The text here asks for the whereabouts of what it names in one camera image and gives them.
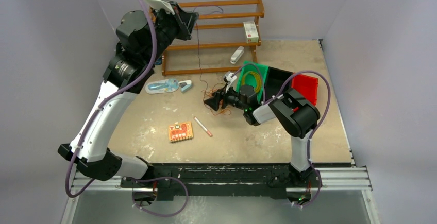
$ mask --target yellow wire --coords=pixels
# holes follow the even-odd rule
[[[261,90],[261,77],[260,75],[255,72],[255,71],[248,71],[243,75],[243,79],[241,79],[241,84],[244,85],[246,84],[246,76],[247,75],[252,75],[255,78],[255,81],[257,83],[257,86],[255,87],[255,93],[258,93]]]

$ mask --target tan work surface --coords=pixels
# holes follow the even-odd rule
[[[201,49],[202,68],[234,66],[229,63],[236,48]],[[258,63],[287,71],[315,70],[329,78],[318,41],[263,41],[257,47]],[[251,61],[247,50],[237,65]],[[167,69],[198,68],[197,50],[172,51]],[[249,125],[243,111],[231,108],[229,116],[212,115],[205,108],[202,90],[206,84],[200,74],[166,76],[161,67],[148,82],[165,78],[191,80],[193,87],[165,94],[147,94],[143,90],[127,108],[118,124],[109,148],[129,156],[141,156],[151,163],[282,163],[291,158],[291,139],[277,119],[260,126]],[[209,87],[223,82],[223,73],[202,74]],[[317,108],[322,114],[327,99],[324,82],[319,79]],[[213,134],[209,137],[195,122],[196,116]],[[168,127],[190,121],[194,138],[170,143]],[[313,138],[312,156],[319,163],[350,163],[347,138],[335,95],[328,115]]]

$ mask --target pen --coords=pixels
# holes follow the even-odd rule
[[[194,120],[196,120],[196,123],[200,125],[200,127],[206,132],[206,134],[208,134],[209,137],[212,137],[211,132],[209,132],[209,130],[199,121],[199,119],[197,119],[197,117],[194,117]]]

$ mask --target wooden shelf leg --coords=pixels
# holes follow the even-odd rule
[[[252,52],[252,60],[254,63],[258,63],[258,59],[257,59],[257,47],[254,45],[250,46],[250,50]]]
[[[165,72],[166,72],[166,70],[165,70],[165,61],[166,60],[167,60],[167,52],[164,51],[162,53],[162,65],[161,65],[161,73],[163,76],[165,76]]]
[[[258,46],[260,46],[261,45],[261,35],[259,33],[259,24],[258,24],[259,17],[255,17],[254,22],[255,22],[255,26],[257,27],[257,32],[258,32]]]

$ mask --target orange circuit board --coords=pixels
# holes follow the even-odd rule
[[[191,138],[193,138],[193,127],[191,126],[191,122],[176,123],[169,126],[170,142],[175,143]]]

